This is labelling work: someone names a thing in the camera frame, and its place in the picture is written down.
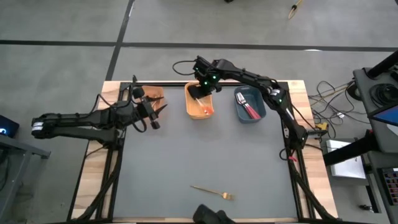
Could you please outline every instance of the gray floor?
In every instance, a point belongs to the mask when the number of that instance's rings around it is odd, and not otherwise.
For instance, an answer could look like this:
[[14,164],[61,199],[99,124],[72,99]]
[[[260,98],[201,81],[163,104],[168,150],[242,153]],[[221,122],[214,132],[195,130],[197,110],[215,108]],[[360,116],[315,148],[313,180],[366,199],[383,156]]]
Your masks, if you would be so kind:
[[[0,40],[110,41],[117,39],[128,0],[0,0]],[[323,45],[396,47],[398,6],[393,0],[304,0],[288,21],[293,0],[136,0],[125,42]],[[29,223],[66,219],[87,142],[55,138],[36,140],[30,121],[44,112],[86,112],[101,91],[113,47],[0,45],[0,113],[21,124],[18,139],[52,151],[35,159],[17,198],[12,218]],[[390,53],[305,52],[289,50],[215,50],[122,48],[113,80],[184,80],[171,64],[201,55],[227,58],[239,67],[279,80],[305,80],[316,93],[321,80],[340,85],[352,70],[371,67]],[[191,65],[179,69],[188,71]],[[363,105],[352,100],[356,111]],[[333,103],[351,105],[344,96]],[[366,117],[354,114],[366,121]],[[368,124],[347,117],[336,126],[338,138],[361,137]],[[372,214],[356,182],[331,179],[340,218],[388,223],[385,212]]]

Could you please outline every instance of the orange plastic container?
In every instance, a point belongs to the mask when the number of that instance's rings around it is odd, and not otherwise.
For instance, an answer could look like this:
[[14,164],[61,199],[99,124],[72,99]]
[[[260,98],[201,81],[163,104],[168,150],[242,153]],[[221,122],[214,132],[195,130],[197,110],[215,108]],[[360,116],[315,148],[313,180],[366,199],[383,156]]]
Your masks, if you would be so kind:
[[[211,117],[213,113],[206,114],[203,108],[197,102],[197,100],[193,99],[188,92],[188,86],[198,85],[198,84],[199,82],[189,82],[185,85],[184,89],[185,89],[185,103],[187,104],[187,113],[189,117],[191,117],[191,119],[206,119]],[[211,110],[214,111],[213,100],[211,99],[211,95],[201,98],[200,101],[205,106],[210,107]]]

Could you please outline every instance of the fork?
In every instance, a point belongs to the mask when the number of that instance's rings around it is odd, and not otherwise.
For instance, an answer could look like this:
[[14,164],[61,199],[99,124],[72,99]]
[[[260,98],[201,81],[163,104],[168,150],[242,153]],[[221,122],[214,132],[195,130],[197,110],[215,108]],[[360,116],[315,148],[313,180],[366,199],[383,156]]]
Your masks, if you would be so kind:
[[229,193],[227,193],[227,192],[220,193],[220,192],[217,192],[217,191],[215,191],[215,190],[208,190],[208,189],[204,189],[204,188],[202,188],[202,187],[192,186],[192,185],[191,185],[191,187],[193,187],[194,189],[203,190],[203,191],[205,191],[205,192],[210,192],[210,193],[213,193],[213,194],[218,194],[218,195],[222,196],[222,198],[225,199],[225,200],[234,200],[234,199],[235,199],[235,196],[234,196],[234,195],[231,195],[231,194],[229,194]]
[[246,103],[241,92],[237,93],[235,97],[236,101],[246,109],[252,119],[261,119],[260,115],[253,109],[253,107]]

